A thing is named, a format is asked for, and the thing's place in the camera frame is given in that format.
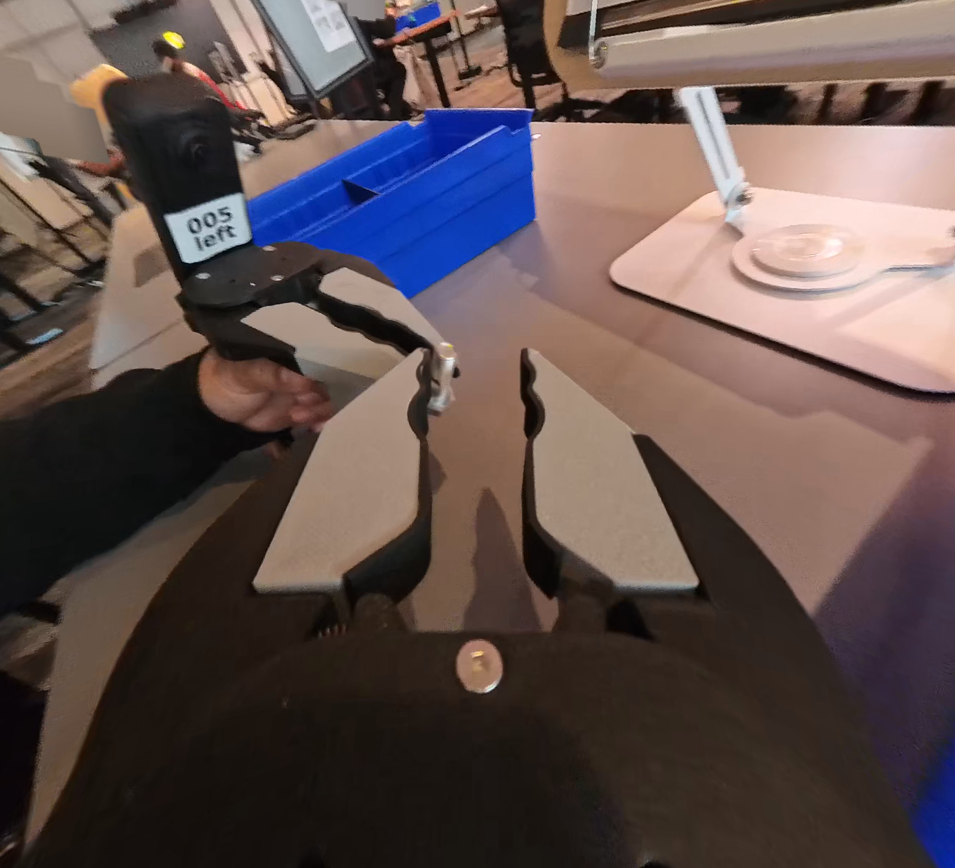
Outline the tan rounded backing board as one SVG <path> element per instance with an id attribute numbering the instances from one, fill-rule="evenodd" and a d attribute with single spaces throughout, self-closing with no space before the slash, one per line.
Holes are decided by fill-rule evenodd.
<path id="1" fill-rule="evenodd" d="M 109 117 L 103 107 L 103 94 L 113 83 L 128 79 L 128 75 L 116 67 L 100 63 L 79 76 L 69 86 L 69 93 L 76 105 L 91 110 L 104 136 L 112 134 Z"/>

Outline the person's left forearm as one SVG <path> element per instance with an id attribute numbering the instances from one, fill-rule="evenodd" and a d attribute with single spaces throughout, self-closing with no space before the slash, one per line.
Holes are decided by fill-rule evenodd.
<path id="1" fill-rule="evenodd" d="M 200 397 L 201 359 L 126 372 L 2 421 L 3 618 L 127 540 L 234 457 L 285 433 L 215 415 Z"/>

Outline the steel hex bolt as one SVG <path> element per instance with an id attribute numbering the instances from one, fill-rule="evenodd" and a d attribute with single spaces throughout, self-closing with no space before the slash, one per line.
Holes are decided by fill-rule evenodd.
<path id="1" fill-rule="evenodd" d="M 459 376 L 458 354 L 448 342 L 435 345 L 431 354 L 431 394 L 428 412 L 439 416 L 455 402 L 455 380 Z"/>

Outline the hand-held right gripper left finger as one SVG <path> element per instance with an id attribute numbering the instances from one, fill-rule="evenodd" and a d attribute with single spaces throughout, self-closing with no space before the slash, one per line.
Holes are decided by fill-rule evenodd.
<path id="1" fill-rule="evenodd" d="M 412 351 L 320 433 L 254 577 L 261 594 L 344 589 L 409 532 L 428 465 L 430 354 Z"/>

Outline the person's left hand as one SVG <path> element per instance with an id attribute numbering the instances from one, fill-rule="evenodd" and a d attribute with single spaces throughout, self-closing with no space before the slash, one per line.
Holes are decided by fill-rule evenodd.
<path id="1" fill-rule="evenodd" d="M 319 432 L 335 415 L 319 382 L 269 360 L 232 361 L 213 349 L 198 363 L 197 393 L 214 416 L 249 432 Z"/>

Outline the large wall screen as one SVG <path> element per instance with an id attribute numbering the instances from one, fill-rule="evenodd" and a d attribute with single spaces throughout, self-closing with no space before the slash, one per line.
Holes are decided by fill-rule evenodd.
<path id="1" fill-rule="evenodd" d="M 152 46 L 175 39 L 177 54 L 216 82 L 221 72 L 246 74 L 236 49 L 210 0 L 145 0 L 113 14 L 113 22 L 92 30 L 89 37 L 105 60 L 129 76 L 161 70 Z"/>

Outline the wooden desk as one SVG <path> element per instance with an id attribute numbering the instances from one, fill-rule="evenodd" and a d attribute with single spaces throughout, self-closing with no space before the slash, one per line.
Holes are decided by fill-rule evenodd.
<path id="1" fill-rule="evenodd" d="M 437 40 L 446 38 L 450 34 L 452 20 L 459 18 L 459 12 L 453 9 L 450 13 L 438 15 L 436 18 L 433 18 L 427 22 L 412 26 L 404 26 L 401 28 L 398 27 L 397 22 L 401 12 L 394 3 L 388 2 L 386 4 L 386 14 L 395 20 L 396 32 L 395 35 L 387 39 L 374 39 L 374 45 L 376 48 L 396 49 L 398 47 L 410 47 L 416 44 L 422 45 L 424 48 L 427 64 L 432 74 L 432 79 L 434 80 L 436 86 L 440 105 L 444 109 L 451 108 L 452 103 L 449 98 L 445 79 L 439 65 L 435 43 Z"/>

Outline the white tabletop stand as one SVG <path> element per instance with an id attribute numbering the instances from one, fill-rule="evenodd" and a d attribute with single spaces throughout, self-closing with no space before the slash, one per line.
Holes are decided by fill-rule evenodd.
<path id="1" fill-rule="evenodd" d="M 757 87 L 660 88 L 714 190 L 617 258 L 611 280 L 894 386 L 953 393 L 953 206 L 759 187 L 756 156 L 737 153 L 720 101 Z"/>

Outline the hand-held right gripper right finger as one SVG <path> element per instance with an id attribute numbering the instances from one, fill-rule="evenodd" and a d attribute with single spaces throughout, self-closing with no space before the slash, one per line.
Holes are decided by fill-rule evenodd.
<path id="1" fill-rule="evenodd" d="M 692 594 L 693 567 L 625 421 L 536 349 L 520 354 L 523 560 L 556 598 L 572 579 Z"/>

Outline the blue bin with black divider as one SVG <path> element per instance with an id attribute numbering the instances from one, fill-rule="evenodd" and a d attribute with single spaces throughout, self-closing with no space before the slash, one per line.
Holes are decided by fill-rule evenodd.
<path id="1" fill-rule="evenodd" d="M 438 109 L 248 202 L 258 245 L 362 258 L 408 298 L 536 218 L 528 109 Z"/>

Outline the framed screen on stand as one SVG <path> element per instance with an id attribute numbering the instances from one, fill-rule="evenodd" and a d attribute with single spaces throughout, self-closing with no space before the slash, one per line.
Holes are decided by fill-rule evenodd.
<path id="1" fill-rule="evenodd" d="M 369 43 L 333 0 L 249 0 L 291 88 L 311 106 L 369 72 Z"/>

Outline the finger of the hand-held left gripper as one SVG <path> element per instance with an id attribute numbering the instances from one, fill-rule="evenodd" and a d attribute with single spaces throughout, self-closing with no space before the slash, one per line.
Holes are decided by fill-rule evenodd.
<path id="1" fill-rule="evenodd" d="M 436 327 L 400 290 L 351 268 L 320 278 L 317 304 L 334 325 L 405 356 L 416 349 L 436 351 L 442 346 Z"/>
<path id="2" fill-rule="evenodd" d="M 258 308 L 243 324 L 292 346 L 303 373 L 316 380 L 376 381 L 404 360 L 399 350 L 334 325 L 301 303 Z"/>

